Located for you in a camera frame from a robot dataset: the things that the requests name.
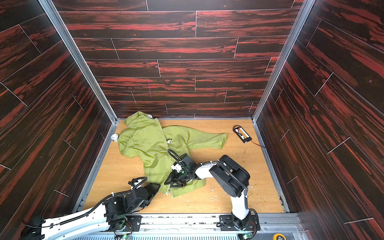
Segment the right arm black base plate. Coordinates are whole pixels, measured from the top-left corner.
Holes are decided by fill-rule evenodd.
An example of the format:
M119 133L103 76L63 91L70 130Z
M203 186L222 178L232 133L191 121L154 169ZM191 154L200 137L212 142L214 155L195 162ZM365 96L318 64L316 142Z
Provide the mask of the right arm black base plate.
M256 215L249 213L245 219L240 220L233 214L220 215L217 227L221 231L259 231L261 229Z

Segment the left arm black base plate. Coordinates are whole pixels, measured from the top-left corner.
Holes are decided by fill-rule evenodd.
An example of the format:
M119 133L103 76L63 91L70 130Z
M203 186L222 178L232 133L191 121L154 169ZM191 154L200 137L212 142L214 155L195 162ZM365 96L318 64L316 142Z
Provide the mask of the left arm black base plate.
M115 232L139 232L142 223L141 215L126 215L117 226Z

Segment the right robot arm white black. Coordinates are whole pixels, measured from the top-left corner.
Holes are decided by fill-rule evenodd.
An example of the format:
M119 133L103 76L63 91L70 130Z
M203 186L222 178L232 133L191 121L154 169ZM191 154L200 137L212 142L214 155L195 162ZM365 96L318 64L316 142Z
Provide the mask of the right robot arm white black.
M248 207L248 186L250 174L233 159L223 155L217 161L195 163L187 154L179 156L173 150L168 153L176 162L171 166L171 173L165 185L173 191L188 190L202 184L204 179L214 178L222 189L231 197L232 226L245 230L251 220Z

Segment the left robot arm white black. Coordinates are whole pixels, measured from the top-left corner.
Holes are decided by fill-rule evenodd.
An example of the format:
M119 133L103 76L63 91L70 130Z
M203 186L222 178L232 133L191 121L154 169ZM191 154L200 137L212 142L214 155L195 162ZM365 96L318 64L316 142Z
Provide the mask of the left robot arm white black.
M71 215L39 219L26 225L21 240L73 240L88 234L111 231L131 232L137 226L131 215L146 208L161 185L139 180L131 190L112 193L94 207Z

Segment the green zip-up jacket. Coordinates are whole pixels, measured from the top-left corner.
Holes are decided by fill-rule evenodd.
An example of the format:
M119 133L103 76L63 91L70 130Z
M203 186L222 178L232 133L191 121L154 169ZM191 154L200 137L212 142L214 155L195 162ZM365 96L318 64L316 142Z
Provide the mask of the green zip-up jacket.
M165 185L175 159L168 150L179 156L191 150L222 149L227 134L206 133L183 126L162 127L158 119L136 112L125 120L127 129L118 138L120 153L128 158L140 157L149 183L160 184L159 191L170 192L173 198L188 194L206 185L205 180L193 180L185 187L171 188Z

